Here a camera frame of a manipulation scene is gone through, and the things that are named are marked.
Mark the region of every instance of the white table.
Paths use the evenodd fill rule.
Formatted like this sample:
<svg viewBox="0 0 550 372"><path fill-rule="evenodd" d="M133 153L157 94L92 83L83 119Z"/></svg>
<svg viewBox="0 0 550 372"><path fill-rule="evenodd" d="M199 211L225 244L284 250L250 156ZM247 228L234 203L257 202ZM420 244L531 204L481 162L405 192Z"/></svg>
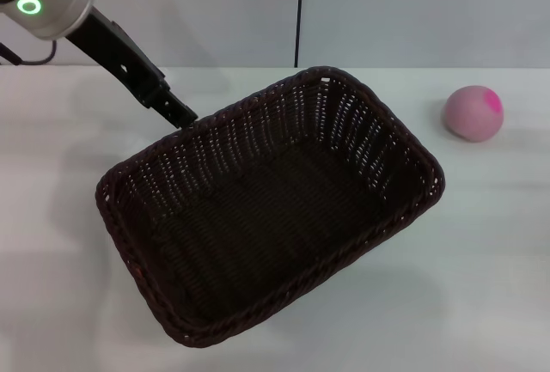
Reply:
<svg viewBox="0 0 550 372"><path fill-rule="evenodd" d="M296 72L171 69L199 115ZM0 68L2 372L550 370L550 70L350 70L441 162L441 202L249 332L206 350L156 323L95 208L172 131L99 68ZM484 84L504 129L464 143L443 99Z"/></svg>

